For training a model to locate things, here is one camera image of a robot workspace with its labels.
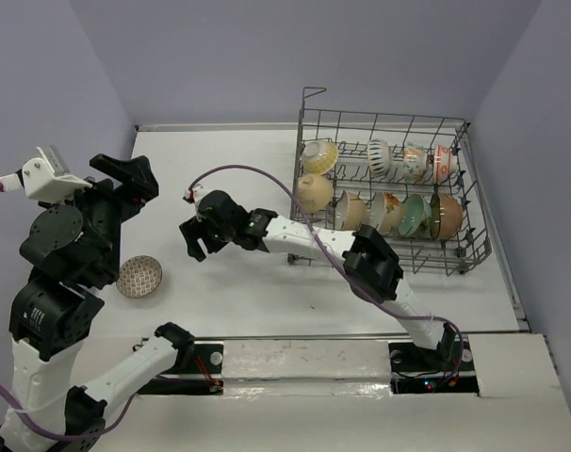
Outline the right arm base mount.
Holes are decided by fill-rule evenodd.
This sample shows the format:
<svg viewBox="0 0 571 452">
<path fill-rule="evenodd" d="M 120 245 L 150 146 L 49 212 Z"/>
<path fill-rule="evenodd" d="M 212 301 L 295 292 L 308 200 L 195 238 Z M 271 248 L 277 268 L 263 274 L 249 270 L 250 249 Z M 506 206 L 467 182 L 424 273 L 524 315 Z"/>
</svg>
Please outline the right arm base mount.
<svg viewBox="0 0 571 452">
<path fill-rule="evenodd" d="M 412 342 L 388 344 L 390 390 L 394 395 L 474 394 L 480 392 L 470 344 L 454 344 L 449 363 L 429 363 Z"/>
</svg>

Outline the small patterned bowl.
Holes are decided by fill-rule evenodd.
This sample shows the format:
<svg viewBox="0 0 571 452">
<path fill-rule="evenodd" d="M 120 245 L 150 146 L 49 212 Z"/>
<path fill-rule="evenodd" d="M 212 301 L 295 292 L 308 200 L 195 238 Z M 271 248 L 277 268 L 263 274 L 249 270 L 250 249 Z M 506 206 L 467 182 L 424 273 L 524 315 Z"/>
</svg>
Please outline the small patterned bowl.
<svg viewBox="0 0 571 452">
<path fill-rule="evenodd" d="M 154 257 L 139 255 L 121 265 L 116 287 L 127 298 L 141 299 L 159 287 L 162 277 L 162 266 Z"/>
</svg>

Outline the plain white bowl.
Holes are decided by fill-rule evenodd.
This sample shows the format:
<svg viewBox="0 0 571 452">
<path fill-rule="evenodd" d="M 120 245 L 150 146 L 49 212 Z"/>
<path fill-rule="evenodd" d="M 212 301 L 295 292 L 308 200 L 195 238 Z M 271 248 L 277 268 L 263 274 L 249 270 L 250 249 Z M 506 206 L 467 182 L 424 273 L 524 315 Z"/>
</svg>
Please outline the plain white bowl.
<svg viewBox="0 0 571 452">
<path fill-rule="evenodd" d="M 394 195 L 377 192 L 371 200 L 368 224 L 380 234 L 393 233 L 402 222 L 402 203 Z"/>
</svg>

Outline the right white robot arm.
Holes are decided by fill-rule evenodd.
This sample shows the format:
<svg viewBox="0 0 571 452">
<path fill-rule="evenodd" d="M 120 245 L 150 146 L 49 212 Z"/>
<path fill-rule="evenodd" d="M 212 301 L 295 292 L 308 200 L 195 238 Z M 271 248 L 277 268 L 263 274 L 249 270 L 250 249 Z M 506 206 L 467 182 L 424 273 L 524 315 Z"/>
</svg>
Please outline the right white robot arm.
<svg viewBox="0 0 571 452">
<path fill-rule="evenodd" d="M 249 251 L 323 261 L 343 273 L 355 296 L 399 321 L 425 367 L 438 369 L 451 359 L 455 329 L 413 292 L 400 258 L 374 228 L 311 230 L 274 211 L 248 211 L 226 192 L 201 185 L 189 190 L 184 201 L 195 206 L 195 216 L 179 226 L 190 257 L 202 262 L 234 244 Z"/>
</svg>

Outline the mint green bowl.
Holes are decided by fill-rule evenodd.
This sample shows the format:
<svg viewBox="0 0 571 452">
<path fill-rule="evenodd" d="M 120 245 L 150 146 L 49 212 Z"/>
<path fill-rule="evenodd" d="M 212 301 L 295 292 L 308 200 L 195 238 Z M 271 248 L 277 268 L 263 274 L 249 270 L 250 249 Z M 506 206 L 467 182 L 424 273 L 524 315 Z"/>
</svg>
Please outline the mint green bowl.
<svg viewBox="0 0 571 452">
<path fill-rule="evenodd" d="M 403 238 L 416 238 L 424 235 L 432 220 L 432 208 L 420 195 L 410 195 L 402 205 L 402 220 L 399 235 Z"/>
</svg>

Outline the white bowl with patterned outside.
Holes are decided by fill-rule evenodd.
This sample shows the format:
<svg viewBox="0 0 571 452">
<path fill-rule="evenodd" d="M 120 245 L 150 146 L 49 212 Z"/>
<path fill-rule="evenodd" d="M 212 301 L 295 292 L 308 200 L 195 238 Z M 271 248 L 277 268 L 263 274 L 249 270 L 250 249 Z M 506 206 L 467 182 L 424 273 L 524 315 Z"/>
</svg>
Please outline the white bowl with patterned outside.
<svg viewBox="0 0 571 452">
<path fill-rule="evenodd" d="M 390 146 L 379 138 L 373 138 L 367 144 L 367 162 L 373 177 L 383 177 L 390 170 Z"/>
</svg>

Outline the brown glazed bowl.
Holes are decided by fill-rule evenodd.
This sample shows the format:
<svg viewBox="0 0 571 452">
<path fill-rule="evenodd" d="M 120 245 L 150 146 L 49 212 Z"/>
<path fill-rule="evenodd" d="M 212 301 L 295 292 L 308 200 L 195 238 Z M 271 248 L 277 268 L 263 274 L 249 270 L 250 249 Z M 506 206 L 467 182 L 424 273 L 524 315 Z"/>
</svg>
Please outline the brown glazed bowl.
<svg viewBox="0 0 571 452">
<path fill-rule="evenodd" d="M 450 195 L 435 193 L 431 197 L 431 238 L 449 240 L 457 234 L 463 222 L 463 208 Z"/>
</svg>

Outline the orange coral pattern bowl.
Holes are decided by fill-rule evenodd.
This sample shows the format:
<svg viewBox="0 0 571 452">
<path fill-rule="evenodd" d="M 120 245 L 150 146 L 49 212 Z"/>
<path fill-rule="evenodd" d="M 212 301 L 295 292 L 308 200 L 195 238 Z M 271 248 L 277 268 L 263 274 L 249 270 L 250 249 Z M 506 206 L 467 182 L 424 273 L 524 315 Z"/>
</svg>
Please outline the orange coral pattern bowl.
<svg viewBox="0 0 571 452">
<path fill-rule="evenodd" d="M 458 157 L 453 153 L 452 149 L 444 145 L 437 145 L 434 148 L 432 160 L 433 182 L 441 185 L 458 171 Z"/>
</svg>

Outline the leaf and flower pattern bowl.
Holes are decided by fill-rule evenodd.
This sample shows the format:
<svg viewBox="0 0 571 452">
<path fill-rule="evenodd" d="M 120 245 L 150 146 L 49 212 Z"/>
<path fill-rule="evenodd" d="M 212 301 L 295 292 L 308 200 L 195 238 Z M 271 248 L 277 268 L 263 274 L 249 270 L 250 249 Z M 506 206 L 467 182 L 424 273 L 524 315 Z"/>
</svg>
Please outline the leaf and flower pattern bowl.
<svg viewBox="0 0 571 452">
<path fill-rule="evenodd" d="M 403 150 L 403 173 L 408 183 L 418 182 L 426 173 L 428 152 L 423 146 L 408 142 Z"/>
</svg>

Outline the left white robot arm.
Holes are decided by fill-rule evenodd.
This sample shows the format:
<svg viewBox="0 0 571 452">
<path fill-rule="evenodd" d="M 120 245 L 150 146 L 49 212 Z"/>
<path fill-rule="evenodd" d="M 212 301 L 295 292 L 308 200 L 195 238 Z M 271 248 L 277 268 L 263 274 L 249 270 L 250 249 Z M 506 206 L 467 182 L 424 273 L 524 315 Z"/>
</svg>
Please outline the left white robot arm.
<svg viewBox="0 0 571 452">
<path fill-rule="evenodd" d="M 2 191 L 23 189 L 41 206 L 20 247 L 32 272 L 11 305 L 14 370 L 0 451 L 87 451 L 141 387 L 192 361 L 193 336 L 167 323 L 99 379 L 72 384 L 76 357 L 104 305 L 97 291 L 119 277 L 122 225 L 159 193 L 144 156 L 99 154 L 90 165 L 103 180 L 72 175 L 52 149 L 41 148 L 0 177 Z"/>
</svg>

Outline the tan orange bowl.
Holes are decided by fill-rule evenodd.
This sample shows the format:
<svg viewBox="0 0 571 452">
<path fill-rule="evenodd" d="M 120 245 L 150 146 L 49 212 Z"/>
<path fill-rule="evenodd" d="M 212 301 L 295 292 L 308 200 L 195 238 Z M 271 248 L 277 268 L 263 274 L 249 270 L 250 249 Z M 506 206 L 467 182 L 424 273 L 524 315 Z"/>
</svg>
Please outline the tan orange bowl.
<svg viewBox="0 0 571 452">
<path fill-rule="evenodd" d="M 307 214 L 324 210 L 334 196 L 333 184 L 322 175 L 304 174 L 297 183 L 296 198 Z"/>
</svg>

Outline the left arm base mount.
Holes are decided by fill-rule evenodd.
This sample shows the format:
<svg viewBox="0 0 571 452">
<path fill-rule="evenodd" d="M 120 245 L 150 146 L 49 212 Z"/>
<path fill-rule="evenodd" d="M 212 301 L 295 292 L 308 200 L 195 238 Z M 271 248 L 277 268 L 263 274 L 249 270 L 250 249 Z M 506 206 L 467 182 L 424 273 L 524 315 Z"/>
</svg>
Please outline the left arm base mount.
<svg viewBox="0 0 571 452">
<path fill-rule="evenodd" d="M 197 342 L 192 357 L 152 378 L 138 390 L 140 396 L 221 396 L 224 344 Z"/>
</svg>

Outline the teal bowl with yellow centre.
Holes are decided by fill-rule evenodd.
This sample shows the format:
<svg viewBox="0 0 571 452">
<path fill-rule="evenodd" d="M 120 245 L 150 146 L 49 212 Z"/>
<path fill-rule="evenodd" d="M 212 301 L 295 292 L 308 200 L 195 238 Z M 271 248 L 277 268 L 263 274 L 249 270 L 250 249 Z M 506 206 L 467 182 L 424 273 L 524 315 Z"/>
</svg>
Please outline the teal bowl with yellow centre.
<svg viewBox="0 0 571 452">
<path fill-rule="evenodd" d="M 306 173 L 325 174 L 338 160 L 339 152 L 335 144 L 327 140 L 311 140 L 304 143 L 301 161 Z"/>
</svg>

